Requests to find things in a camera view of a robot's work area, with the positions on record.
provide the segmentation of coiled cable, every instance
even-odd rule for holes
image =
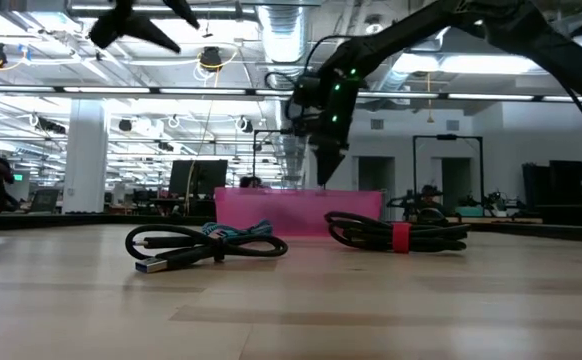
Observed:
[[[329,223],[331,236],[343,245],[372,251],[396,250],[396,224],[335,211],[327,213],[324,218]],[[407,250],[399,252],[461,251],[467,247],[460,240],[467,237],[469,225],[442,227],[417,224],[409,226],[407,224],[407,228],[407,237],[402,239],[402,241],[406,241]]]
[[[211,235],[214,232],[223,239],[230,239],[240,235],[273,235],[273,226],[268,220],[262,220],[248,229],[236,229],[213,222],[202,225],[202,233],[204,235]]]
[[[134,240],[141,233],[155,231],[171,232],[184,236],[146,237],[141,241]],[[273,246],[273,249],[257,250],[243,247],[251,243],[268,243]],[[138,246],[143,246],[145,249],[174,250],[150,256],[139,252],[137,250]],[[136,270],[145,273],[182,269],[208,258],[221,262],[226,255],[278,257],[286,254],[289,250],[289,246],[284,241],[268,234],[251,233],[214,238],[195,230],[173,225],[139,226],[127,235],[125,248],[129,255],[139,260],[136,262]]]

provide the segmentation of white column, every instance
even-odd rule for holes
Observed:
[[[62,212],[102,212],[110,116],[101,100],[71,102]]]

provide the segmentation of metal frame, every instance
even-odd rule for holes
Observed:
[[[478,142],[478,157],[480,163],[480,206],[484,215],[484,146],[482,136],[462,135],[414,135],[412,139],[413,152],[413,191],[418,191],[418,139],[435,139],[438,141],[457,141],[458,139],[476,140]]]

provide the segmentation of usb connector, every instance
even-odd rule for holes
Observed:
[[[167,269],[167,261],[158,258],[148,258],[136,261],[135,269],[145,274],[150,274]]]

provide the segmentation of red velcro strap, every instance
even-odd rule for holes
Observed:
[[[409,253],[409,233],[411,224],[400,222],[393,224],[393,252],[398,254]]]

